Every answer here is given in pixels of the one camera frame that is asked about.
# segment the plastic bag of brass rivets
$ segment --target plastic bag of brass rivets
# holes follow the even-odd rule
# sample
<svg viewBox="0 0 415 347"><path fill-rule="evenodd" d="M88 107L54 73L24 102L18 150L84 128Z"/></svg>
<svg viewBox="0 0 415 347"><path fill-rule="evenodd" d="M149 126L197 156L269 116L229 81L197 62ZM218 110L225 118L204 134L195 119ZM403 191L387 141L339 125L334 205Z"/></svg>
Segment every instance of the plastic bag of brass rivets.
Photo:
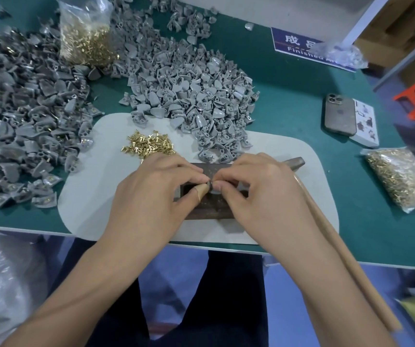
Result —
<svg viewBox="0 0 415 347"><path fill-rule="evenodd" d="M129 146L122 147L121 151L132 155L138 155L143 160L154 152L174 154L174 145L167 134L161 134L154 130L153 134L146 136L138 130L132 136L127 137Z"/></svg>
<svg viewBox="0 0 415 347"><path fill-rule="evenodd" d="M415 156L406 148L363 149L392 200L406 213L415 208Z"/></svg>
<svg viewBox="0 0 415 347"><path fill-rule="evenodd" d="M116 59L111 42L112 4L108 0L57 0L60 55L72 64L105 67Z"/></svg>

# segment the blue sign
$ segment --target blue sign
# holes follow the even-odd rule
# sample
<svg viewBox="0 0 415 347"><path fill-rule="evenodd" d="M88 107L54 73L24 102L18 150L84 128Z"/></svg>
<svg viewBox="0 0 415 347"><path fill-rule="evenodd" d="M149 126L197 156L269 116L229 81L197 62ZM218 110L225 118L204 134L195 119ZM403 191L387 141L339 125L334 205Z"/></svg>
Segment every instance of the blue sign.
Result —
<svg viewBox="0 0 415 347"><path fill-rule="evenodd" d="M355 68L341 66L333 60L315 56L314 54L309 53L309 49L312 47L312 45L322 42L320 40L312 39L299 34L294 34L290 31L280 30L277 28L271 29L275 51L287 53L291 56L305 58L306 60L312 60L314 62L327 64L329 66L344 69L350 72L356 71Z"/></svg>

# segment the left hand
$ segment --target left hand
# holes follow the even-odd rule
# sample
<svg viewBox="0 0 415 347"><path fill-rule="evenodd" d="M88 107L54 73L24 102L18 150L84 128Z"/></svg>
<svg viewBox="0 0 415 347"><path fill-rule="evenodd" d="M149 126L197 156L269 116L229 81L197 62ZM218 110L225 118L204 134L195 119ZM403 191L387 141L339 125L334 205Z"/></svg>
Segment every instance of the left hand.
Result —
<svg viewBox="0 0 415 347"><path fill-rule="evenodd" d="M174 202L176 188L188 181L203 184L209 177L178 154L153 153L147 157L119 183L108 224L97 245L124 262L139 254L145 262L151 261L199 204L194 188Z"/></svg>

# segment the smartphone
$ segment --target smartphone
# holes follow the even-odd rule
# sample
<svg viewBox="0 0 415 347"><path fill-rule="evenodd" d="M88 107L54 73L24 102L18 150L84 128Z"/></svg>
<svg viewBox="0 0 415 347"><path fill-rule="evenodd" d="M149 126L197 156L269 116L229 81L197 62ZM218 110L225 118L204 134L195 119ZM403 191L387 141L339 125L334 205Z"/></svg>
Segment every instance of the smartphone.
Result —
<svg viewBox="0 0 415 347"><path fill-rule="evenodd" d="M353 136L357 132L355 122L355 102L337 94L326 96L325 128L333 133Z"/></svg>

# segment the forearm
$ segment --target forearm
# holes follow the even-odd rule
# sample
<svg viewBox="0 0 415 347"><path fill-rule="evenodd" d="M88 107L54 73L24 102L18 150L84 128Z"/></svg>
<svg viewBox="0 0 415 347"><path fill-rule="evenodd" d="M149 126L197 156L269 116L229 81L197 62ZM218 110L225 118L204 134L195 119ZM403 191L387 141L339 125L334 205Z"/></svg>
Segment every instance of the forearm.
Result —
<svg viewBox="0 0 415 347"><path fill-rule="evenodd" d="M58 289L2 346L85 345L101 316L146 265L138 257L131 265L116 263L119 261L93 246Z"/></svg>
<svg viewBox="0 0 415 347"><path fill-rule="evenodd" d="M302 255L287 270L302 291L323 346L328 341L341 347L396 346L331 245L322 242Z"/></svg>

